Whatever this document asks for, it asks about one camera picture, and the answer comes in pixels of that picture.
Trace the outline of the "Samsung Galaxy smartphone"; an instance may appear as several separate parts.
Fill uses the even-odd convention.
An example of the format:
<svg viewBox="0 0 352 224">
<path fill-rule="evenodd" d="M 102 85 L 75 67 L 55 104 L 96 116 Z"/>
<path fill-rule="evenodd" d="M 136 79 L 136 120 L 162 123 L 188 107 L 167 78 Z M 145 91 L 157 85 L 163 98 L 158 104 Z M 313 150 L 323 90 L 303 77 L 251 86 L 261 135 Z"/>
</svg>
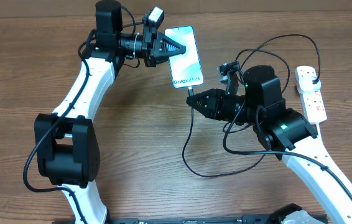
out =
<svg viewBox="0 0 352 224">
<path fill-rule="evenodd" d="M 193 27 L 169 28 L 165 30 L 165 35 L 186 47 L 185 53 L 169 58 L 174 88 L 203 84 L 203 73 Z"/>
</svg>

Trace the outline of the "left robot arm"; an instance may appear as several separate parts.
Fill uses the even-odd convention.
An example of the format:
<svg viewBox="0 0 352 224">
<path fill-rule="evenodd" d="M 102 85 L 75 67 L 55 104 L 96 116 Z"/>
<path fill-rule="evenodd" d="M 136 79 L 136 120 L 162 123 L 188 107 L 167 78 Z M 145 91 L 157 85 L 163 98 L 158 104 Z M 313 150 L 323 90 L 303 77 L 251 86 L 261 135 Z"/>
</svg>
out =
<svg viewBox="0 0 352 224">
<path fill-rule="evenodd" d="M 75 223 L 109 223 L 96 177 L 100 150 L 93 120 L 107 89 L 127 60 L 155 67 L 170 57 L 184 54 L 184 45 L 159 32 L 164 12 L 155 7 L 142 17 L 143 31 L 124 33 L 118 1 L 99 1 L 96 27 L 78 48 L 80 72 L 64 100 L 50 113 L 39 114 L 34 123 L 36 159 L 40 175 L 53 191 L 65 194 Z"/>
</svg>

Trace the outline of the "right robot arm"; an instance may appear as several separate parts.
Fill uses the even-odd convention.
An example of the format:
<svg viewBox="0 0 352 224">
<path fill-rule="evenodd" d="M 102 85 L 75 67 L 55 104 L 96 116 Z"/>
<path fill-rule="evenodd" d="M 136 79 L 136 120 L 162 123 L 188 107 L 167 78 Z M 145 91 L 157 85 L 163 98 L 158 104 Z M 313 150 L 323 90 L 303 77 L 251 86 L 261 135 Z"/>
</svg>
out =
<svg viewBox="0 0 352 224">
<path fill-rule="evenodd" d="M 243 75 L 245 94 L 210 89 L 187 98 L 206 118 L 250 124 L 264 150 L 275 155 L 304 182 L 333 223 L 352 223 L 352 183 L 326 150 L 318 131 L 299 112 L 287 108 L 279 78 L 268 65 Z"/>
</svg>

